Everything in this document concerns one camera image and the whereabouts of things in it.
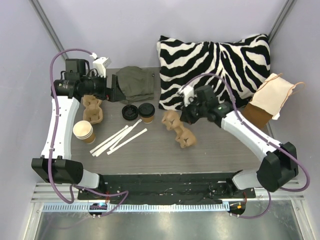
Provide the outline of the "brown cardboard cup carrier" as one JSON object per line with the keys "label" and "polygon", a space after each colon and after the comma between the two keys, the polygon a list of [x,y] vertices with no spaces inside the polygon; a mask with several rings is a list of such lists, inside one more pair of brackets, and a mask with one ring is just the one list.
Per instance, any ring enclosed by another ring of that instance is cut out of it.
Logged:
{"label": "brown cardboard cup carrier", "polygon": [[83,120],[88,121],[91,125],[99,124],[103,118],[103,110],[101,108],[102,100],[97,99],[93,95],[84,95],[82,104],[85,109],[83,111]]}
{"label": "brown cardboard cup carrier", "polygon": [[194,146],[197,144],[196,136],[184,126],[180,120],[180,115],[177,111],[167,110],[163,114],[161,122],[166,126],[168,131],[175,131],[175,141],[180,144],[182,149]]}

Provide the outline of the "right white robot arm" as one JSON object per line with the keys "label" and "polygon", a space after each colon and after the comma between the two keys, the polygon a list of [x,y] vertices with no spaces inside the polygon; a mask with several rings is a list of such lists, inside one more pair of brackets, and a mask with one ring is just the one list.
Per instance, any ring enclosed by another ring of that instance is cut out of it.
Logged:
{"label": "right white robot arm", "polygon": [[191,125],[206,118],[235,136],[261,161],[257,170],[241,170],[232,177],[225,186],[230,197],[258,187],[273,193],[298,175],[298,165],[291,159],[297,155],[294,145],[270,138],[234,110],[231,103],[219,103],[209,85],[197,89],[183,86],[178,95],[182,98],[180,121]]}

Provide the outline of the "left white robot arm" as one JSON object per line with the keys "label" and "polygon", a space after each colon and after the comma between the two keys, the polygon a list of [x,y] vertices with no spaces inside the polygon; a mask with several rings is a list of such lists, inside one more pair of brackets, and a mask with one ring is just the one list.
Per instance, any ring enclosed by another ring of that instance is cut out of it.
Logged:
{"label": "left white robot arm", "polygon": [[60,79],[53,82],[55,96],[47,140],[39,158],[31,161],[32,169],[46,183],[71,184],[89,189],[93,198],[100,200],[107,192],[102,175],[84,169],[83,164],[72,160],[71,140],[76,113],[81,99],[91,95],[99,100],[118,102],[125,99],[118,78],[113,75],[111,87],[107,86],[106,68],[111,60],[99,57],[93,68],[85,59],[68,58]]}

